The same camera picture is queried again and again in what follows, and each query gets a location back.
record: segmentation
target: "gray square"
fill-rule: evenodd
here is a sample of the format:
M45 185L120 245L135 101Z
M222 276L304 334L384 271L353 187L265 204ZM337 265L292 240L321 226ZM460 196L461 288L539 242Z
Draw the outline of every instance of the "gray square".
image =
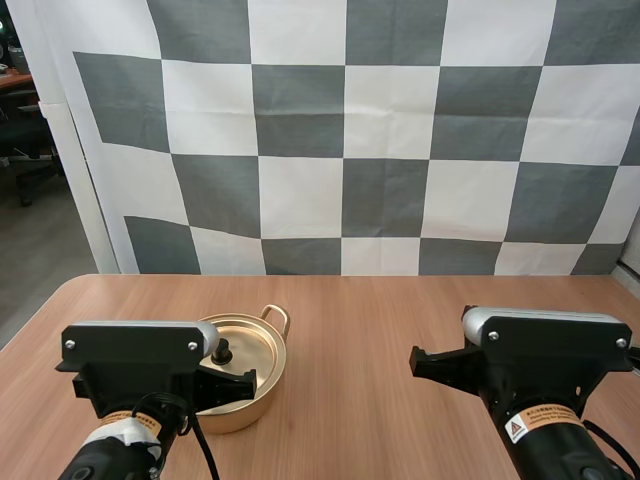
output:
M340 275L339 238L262 240L267 275Z
M102 141L168 152L161 60L74 56Z
M200 274L200 265L187 225L124 217L140 273Z
M542 67L442 67L431 158L518 161Z
M493 275L501 242L420 239L420 275Z
M624 244L587 245L571 275L609 275L620 258Z
M521 163L506 242L587 243L617 167Z
M260 238L258 157L172 158L189 225Z
M419 237L426 160L344 159L343 237Z
M640 109L633 122L629 143L622 156L620 165L640 165Z
M251 63L247 0L148 0L164 60Z
M440 65L447 0L348 0L347 65Z
M545 65L640 63L640 2L557 0Z
M252 69L259 155L342 157L344 67Z

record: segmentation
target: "gray floor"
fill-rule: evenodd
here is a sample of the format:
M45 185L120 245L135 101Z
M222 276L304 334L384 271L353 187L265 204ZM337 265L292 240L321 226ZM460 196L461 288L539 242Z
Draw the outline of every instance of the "gray floor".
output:
M0 348L60 285L96 272L66 181L52 178L22 208L0 167Z

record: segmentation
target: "orange label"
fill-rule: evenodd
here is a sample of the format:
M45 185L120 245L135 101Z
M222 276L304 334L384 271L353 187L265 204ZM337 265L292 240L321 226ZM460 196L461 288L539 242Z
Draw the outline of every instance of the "orange label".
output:
M100 426L102 427L103 425L109 425L119 420L129 418L130 416L131 416L130 410L120 410L119 412L113 412L107 415L106 417L104 417L100 421ZM138 420L138 422L140 422L142 425L144 425L149 430L151 430L151 433L153 433L154 437L157 437L158 433L160 433L160 429L162 428L162 425L160 425L156 420L154 420L149 415L145 415L144 413L136 413L136 420Z
M570 408L564 405L548 403L521 411L511 417L504 428L507 430L511 441L518 443L530 431L552 423L573 423L574 425L583 426L580 419Z

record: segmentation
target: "white square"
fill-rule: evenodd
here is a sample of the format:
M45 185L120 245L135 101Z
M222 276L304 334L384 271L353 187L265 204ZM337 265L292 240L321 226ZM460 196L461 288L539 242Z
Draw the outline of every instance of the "white square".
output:
M102 153L103 175L111 177L120 215L188 224L170 154L109 143L102 144Z
M624 243L640 206L640 166L618 167L589 243Z
M640 65L544 67L520 161L619 165L638 85Z
M346 0L249 0L251 62L344 65Z
M585 245L503 243L496 275L570 275Z
M418 275L419 238L343 238L342 275Z
M257 155L251 65L162 61L172 153Z
M339 238L342 159L260 157L262 238Z
M429 161L422 237L504 240L517 175L516 162Z
M191 227L203 275L265 275L260 239Z
M69 51L160 57L155 24L145 0L38 2Z
M556 0L449 0L443 66L542 65Z
M438 67L347 66L346 158L428 159Z

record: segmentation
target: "wooden table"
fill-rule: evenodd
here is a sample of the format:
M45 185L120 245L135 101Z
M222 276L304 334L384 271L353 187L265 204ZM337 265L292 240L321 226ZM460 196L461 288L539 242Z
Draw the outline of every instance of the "wooden table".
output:
M516 479L481 401L412 378L411 347L461 347L465 304L599 311L640 331L640 302L608 277L79 277L0 352L0 477L57 478L98 424L72 375L54 371L66 325L267 303L292 318L285 383L258 423L208 437L223 480ZM611 374L586 417L640 459L639 410L640 379ZM176 441L162 478L209 478L193 435Z
M30 73L21 75L14 69L10 70L9 73L10 75L0 76L0 93L20 85L33 83L33 78Z

